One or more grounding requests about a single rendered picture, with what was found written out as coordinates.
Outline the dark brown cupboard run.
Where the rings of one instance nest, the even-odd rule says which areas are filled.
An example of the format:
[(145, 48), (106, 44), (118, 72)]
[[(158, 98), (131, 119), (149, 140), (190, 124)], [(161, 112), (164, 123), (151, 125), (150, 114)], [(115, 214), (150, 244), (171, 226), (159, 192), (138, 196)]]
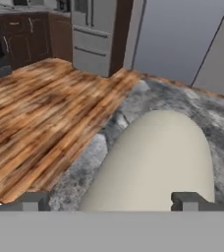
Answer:
[(69, 15), (50, 12), (1, 14), (0, 28), (13, 70), (46, 58), (73, 61)]

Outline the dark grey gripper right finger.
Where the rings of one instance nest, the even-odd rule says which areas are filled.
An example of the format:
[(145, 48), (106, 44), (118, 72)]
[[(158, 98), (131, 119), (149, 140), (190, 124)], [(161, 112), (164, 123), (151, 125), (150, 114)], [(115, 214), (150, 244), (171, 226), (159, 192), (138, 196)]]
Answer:
[(173, 192), (171, 194), (172, 211), (224, 211), (224, 207), (205, 200), (197, 192)]

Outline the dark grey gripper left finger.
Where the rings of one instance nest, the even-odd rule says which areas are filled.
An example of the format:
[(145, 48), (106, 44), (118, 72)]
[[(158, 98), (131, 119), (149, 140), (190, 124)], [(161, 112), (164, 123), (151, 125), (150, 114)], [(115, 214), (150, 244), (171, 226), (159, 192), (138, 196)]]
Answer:
[(6, 211), (48, 211), (49, 193), (46, 191), (26, 192), (14, 202), (3, 204), (1, 208)]

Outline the silver fridge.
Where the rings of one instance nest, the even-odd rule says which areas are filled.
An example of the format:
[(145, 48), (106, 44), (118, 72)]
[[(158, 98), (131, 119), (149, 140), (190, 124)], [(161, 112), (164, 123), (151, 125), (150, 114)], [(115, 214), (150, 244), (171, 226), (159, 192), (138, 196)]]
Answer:
[(72, 0), (73, 65), (108, 77), (117, 0)]

